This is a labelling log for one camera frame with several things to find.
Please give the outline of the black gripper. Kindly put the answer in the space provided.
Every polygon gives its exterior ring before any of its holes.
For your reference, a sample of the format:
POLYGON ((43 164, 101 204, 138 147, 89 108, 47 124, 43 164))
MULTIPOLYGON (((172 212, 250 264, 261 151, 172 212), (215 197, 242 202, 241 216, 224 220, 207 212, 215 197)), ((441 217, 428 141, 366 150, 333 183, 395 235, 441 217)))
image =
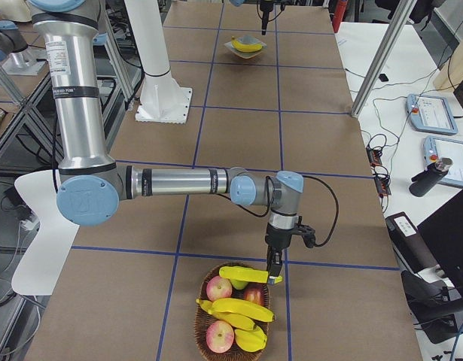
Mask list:
POLYGON ((270 21, 270 11, 274 11, 275 6, 279 7, 279 10, 284 10, 286 7, 286 1, 279 0, 258 0, 258 9, 261 11, 261 34, 267 33, 268 22, 270 21))
POLYGON ((265 242, 267 248, 267 272, 269 278, 277 278, 282 271, 282 251, 290 247, 295 228, 280 229, 267 224, 265 242))

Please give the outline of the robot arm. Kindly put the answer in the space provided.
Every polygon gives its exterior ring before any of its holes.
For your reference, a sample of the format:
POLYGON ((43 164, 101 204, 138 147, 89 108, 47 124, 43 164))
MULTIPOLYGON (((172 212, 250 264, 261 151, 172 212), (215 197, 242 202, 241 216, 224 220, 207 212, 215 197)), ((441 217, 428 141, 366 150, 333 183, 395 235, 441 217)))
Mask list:
POLYGON ((139 106, 107 150, 98 137, 99 116, 90 112, 93 60, 84 47, 93 34, 91 2, 71 10, 37 10, 35 25, 48 47, 61 47, 66 72, 53 78, 65 157, 57 204, 80 225, 77 240, 116 238, 157 243, 178 237, 177 205, 202 201, 199 241, 215 232, 243 232, 214 205, 225 196, 243 209, 263 205, 274 281, 279 253, 293 236, 309 243, 314 232, 298 213, 302 176, 282 168, 279 140, 279 64, 226 55, 228 35, 277 42, 299 24, 298 8, 274 1, 234 9, 220 3, 177 2, 161 19, 154 1, 128 1, 144 80, 139 106))

